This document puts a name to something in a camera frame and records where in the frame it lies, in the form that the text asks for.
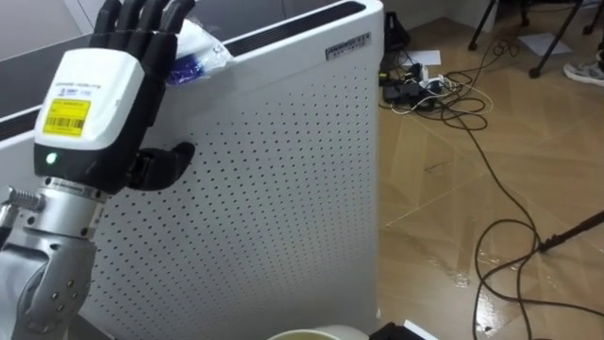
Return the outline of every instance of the green led light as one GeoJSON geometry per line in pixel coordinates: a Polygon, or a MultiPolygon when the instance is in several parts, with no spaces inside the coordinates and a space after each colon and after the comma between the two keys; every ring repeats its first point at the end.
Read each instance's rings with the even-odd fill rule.
{"type": "Polygon", "coordinates": [[[51,152],[46,156],[46,162],[50,165],[56,163],[58,159],[59,155],[57,155],[55,152],[51,152]]]}

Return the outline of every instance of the silver metal arm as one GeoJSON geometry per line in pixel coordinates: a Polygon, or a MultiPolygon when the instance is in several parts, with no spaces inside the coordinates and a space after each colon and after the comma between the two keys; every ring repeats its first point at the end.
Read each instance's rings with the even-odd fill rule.
{"type": "Polygon", "coordinates": [[[107,196],[58,178],[35,195],[4,195],[0,226],[12,231],[0,249],[0,340],[62,340],[90,290],[90,239],[107,196]]]}

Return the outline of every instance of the yellow barcode label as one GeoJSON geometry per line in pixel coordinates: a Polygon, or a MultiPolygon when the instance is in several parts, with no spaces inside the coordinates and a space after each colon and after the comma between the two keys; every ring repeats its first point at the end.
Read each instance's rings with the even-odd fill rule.
{"type": "Polygon", "coordinates": [[[44,133],[80,137],[90,107],[91,102],[85,100],[53,100],[44,123],[44,133]]]}

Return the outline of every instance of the barcode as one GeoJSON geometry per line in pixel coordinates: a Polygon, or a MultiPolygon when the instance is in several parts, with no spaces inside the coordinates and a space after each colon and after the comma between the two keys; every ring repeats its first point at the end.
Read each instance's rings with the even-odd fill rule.
{"type": "Polygon", "coordinates": [[[61,128],[83,128],[84,120],[75,118],[48,117],[46,125],[61,128]]]}

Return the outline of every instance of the black robotic finger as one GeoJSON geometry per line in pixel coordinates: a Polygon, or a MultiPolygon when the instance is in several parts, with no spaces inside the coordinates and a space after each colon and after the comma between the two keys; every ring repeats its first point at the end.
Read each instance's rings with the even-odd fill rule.
{"type": "Polygon", "coordinates": [[[141,20],[136,31],[132,32],[126,52],[140,60],[151,42],[154,31],[159,29],[163,8],[169,0],[148,0],[144,5],[141,20]]]}
{"type": "Polygon", "coordinates": [[[117,23],[117,30],[136,29],[144,3],[144,0],[125,0],[122,12],[120,13],[120,19],[117,23]]]}
{"type": "Polygon", "coordinates": [[[139,24],[139,16],[145,0],[125,0],[117,21],[116,32],[111,34],[109,48],[125,51],[132,31],[139,24]]]}
{"type": "Polygon", "coordinates": [[[185,17],[193,7],[195,7],[194,0],[176,0],[163,15],[159,31],[172,34],[179,33],[185,17]]]}
{"type": "Polygon", "coordinates": [[[168,5],[170,0],[148,0],[141,14],[141,20],[137,26],[140,31],[157,31],[161,23],[163,8],[168,5]]]}
{"type": "Polygon", "coordinates": [[[90,47],[103,48],[109,45],[109,34],[115,31],[115,23],[120,15],[122,3],[107,0],[96,16],[96,25],[91,36],[90,47]]]}
{"type": "Polygon", "coordinates": [[[176,34],[182,28],[187,14],[195,6],[194,0],[176,0],[166,10],[159,32],[153,37],[143,58],[143,65],[159,77],[166,78],[176,58],[176,34]]]}

